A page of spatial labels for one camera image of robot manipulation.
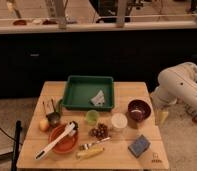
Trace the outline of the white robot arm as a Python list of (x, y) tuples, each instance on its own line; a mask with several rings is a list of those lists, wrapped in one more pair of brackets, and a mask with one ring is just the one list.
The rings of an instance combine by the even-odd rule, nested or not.
[(185, 62), (166, 68), (158, 75), (159, 85), (151, 93), (156, 124), (162, 125), (169, 115), (168, 107), (178, 99), (197, 113), (197, 65)]

